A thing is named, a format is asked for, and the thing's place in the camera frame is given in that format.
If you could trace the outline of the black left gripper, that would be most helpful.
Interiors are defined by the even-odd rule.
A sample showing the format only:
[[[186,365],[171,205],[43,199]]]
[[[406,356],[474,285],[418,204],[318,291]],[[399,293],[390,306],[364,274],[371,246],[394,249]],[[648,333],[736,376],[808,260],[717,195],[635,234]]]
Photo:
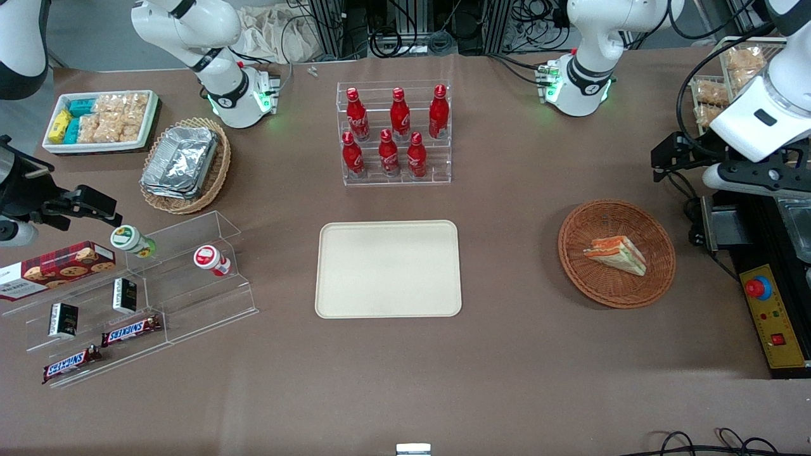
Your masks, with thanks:
[[[658,184],[681,168],[694,168],[692,144],[683,132],[673,132],[651,150],[653,182]],[[791,142],[762,161],[750,161],[727,146],[722,159],[703,171],[706,187],[731,193],[774,198],[809,198],[809,143]]]

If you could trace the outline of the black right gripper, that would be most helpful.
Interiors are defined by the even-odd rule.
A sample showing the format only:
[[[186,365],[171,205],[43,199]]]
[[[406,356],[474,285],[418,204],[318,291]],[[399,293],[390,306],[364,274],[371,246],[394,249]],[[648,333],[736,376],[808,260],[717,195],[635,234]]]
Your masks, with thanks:
[[[101,220],[119,227],[124,217],[116,212],[118,201],[87,185],[61,193],[61,205],[48,204],[59,196],[52,165],[11,147],[2,136],[1,210],[4,217],[20,222],[40,222],[59,231],[69,231],[73,219]]]

